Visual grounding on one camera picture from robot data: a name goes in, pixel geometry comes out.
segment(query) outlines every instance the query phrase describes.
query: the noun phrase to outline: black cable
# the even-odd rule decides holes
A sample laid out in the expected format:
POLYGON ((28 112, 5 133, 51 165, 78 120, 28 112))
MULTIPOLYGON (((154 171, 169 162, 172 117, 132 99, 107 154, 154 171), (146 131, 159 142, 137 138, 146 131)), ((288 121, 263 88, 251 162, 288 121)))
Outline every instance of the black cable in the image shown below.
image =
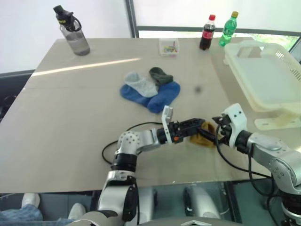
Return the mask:
MULTIPOLYGON (((143 123, 140 123, 140 124, 134 125, 134 126, 132 126, 132 127, 128 128, 126 131, 129 131, 129 130, 131 130, 132 128, 135 128, 135 127, 137 127, 137 126, 142 126, 142 125, 145 125, 145 124, 162 125, 162 123, 161 123, 161 122, 149 121, 149 122, 143 122, 143 123)), ((106 148, 108 148, 109 146, 111 146, 111 145, 113 145, 113 144, 115 144, 115 143, 117 143, 117 142, 118 142, 118 141, 117 141, 117 140, 115 140, 115 141, 113 141, 113 142, 109 143, 109 144, 108 144, 108 145, 106 145, 106 146, 103 148, 103 150, 102 150, 102 158, 103 158, 103 160, 104 160, 106 163, 110 164, 110 165, 112 165, 112 162, 106 159, 106 157, 104 156, 104 151, 105 151, 105 149, 106 149, 106 148)))
POLYGON ((138 202, 137 202, 137 225, 139 225, 140 224, 140 203, 139 203, 138 185, 137 185, 136 181, 135 181, 135 187, 137 189, 137 199, 138 199, 138 202))
POLYGON ((273 214, 272 214, 272 211, 271 211, 271 208, 270 208, 270 205, 269 205, 270 201, 271 201, 272 198, 274 198, 274 197, 280 197, 280 195, 271 195, 271 196, 268 198, 268 200, 267 200, 267 209, 268 209, 269 215, 271 216, 271 218, 272 218, 274 224, 275 224, 276 226, 279 226, 278 222, 276 221, 275 217, 274 217, 273 214))
MULTIPOLYGON (((216 149, 218 151, 218 153, 220 154, 221 158, 226 162, 228 163, 230 166, 236 168, 237 170, 240 170, 240 171, 243 171, 243 172, 246 172, 248 173, 249 170, 246 170, 246 169, 243 169, 243 168, 240 168, 234 164, 232 164, 231 162, 228 161, 228 159, 226 159, 226 157, 222 154, 221 152, 221 149, 220 149, 220 146, 219 146, 219 142, 218 142, 218 132, 220 130, 221 126, 218 125, 217 128, 216 128, 216 131, 215 131, 215 146, 216 146, 216 149)), ((257 172, 253 172, 251 171, 252 174, 255 174, 255 175, 258 175, 258 176, 261 176, 261 177, 265 177, 265 178, 271 178, 270 176, 267 176, 267 175, 264 175, 264 174, 261 174, 261 173, 257 173, 257 172)))
POLYGON ((262 196, 267 196, 267 197, 270 197, 273 195, 274 193, 274 179, 271 177, 271 180, 272 180, 272 186, 271 186, 271 191, 270 193, 264 193, 262 192, 261 190, 259 190, 259 188, 256 186, 255 184, 255 181, 253 179, 253 176, 252 176, 252 153, 249 153, 248 154, 248 160, 249 160, 249 167, 248 167, 248 171, 249 171, 249 178, 250 178, 250 182, 252 184, 252 186, 254 187, 254 189, 259 193, 261 194, 262 196))

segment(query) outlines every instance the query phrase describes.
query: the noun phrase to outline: table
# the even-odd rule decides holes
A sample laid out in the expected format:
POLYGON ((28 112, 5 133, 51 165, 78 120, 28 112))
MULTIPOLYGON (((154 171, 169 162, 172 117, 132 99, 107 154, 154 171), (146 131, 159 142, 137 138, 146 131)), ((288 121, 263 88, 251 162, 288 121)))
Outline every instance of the table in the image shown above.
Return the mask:
MULTIPOLYGON (((148 71, 158 66, 174 76, 181 86, 171 104, 174 121, 194 117, 212 121, 239 102, 249 131, 257 131, 253 120, 259 114, 251 109, 230 68, 223 64, 223 48, 217 39, 209 51, 198 48, 199 39, 179 39, 180 53, 171 58, 158 54, 158 39, 88 42, 91 53, 76 56, 65 40, 57 40, 1 122, 1 193, 101 189, 110 169, 101 158, 102 148, 132 125, 161 119, 160 114, 120 96, 119 88, 130 71, 150 79, 148 71), (195 92, 196 86, 201 86, 200 93, 195 92)), ((291 148, 301 146, 299 129, 261 133, 279 137, 291 148)), ((108 148, 108 158, 113 157, 114 149, 108 148)), ((246 169, 247 156, 225 146, 222 151, 246 169)), ((256 162, 253 170, 269 174, 256 162)), ((136 172, 139 186, 248 178, 247 173, 228 166, 216 150, 188 140, 141 154, 136 172)))

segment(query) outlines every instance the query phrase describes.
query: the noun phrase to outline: gray sock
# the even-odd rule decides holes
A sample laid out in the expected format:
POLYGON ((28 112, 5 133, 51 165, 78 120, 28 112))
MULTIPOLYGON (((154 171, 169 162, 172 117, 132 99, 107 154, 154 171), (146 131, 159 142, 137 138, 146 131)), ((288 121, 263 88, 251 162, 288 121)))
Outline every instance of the gray sock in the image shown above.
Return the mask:
POLYGON ((165 74, 165 72, 159 67, 151 68, 150 75, 157 86, 174 81, 174 77, 172 75, 165 74))

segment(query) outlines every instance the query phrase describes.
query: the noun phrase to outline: shoe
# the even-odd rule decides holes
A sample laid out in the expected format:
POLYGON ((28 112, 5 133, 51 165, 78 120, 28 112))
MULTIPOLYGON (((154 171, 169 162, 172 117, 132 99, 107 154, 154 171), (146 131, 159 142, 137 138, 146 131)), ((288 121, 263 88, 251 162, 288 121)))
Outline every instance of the shoe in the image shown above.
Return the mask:
POLYGON ((76 203, 72 206, 68 219, 78 219, 81 216, 83 216, 85 213, 86 213, 85 207, 80 203, 76 203))
POLYGON ((24 193, 21 208, 28 204, 38 207, 40 204, 39 194, 38 193, 24 193))

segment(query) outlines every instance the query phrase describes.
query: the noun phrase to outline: white plastic basket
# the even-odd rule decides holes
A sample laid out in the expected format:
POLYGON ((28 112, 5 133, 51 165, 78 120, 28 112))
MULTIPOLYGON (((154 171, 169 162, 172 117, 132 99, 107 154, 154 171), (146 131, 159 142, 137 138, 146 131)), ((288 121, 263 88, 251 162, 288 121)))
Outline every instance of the white plastic basket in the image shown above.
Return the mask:
POLYGON ((301 127, 301 65, 282 46, 245 40, 225 46, 225 59, 251 107, 257 112, 282 111, 257 119, 259 129, 301 127), (258 56, 251 56, 256 48, 258 56))
POLYGON ((159 52, 163 57, 174 57, 178 55, 180 45, 178 39, 159 39, 159 52))

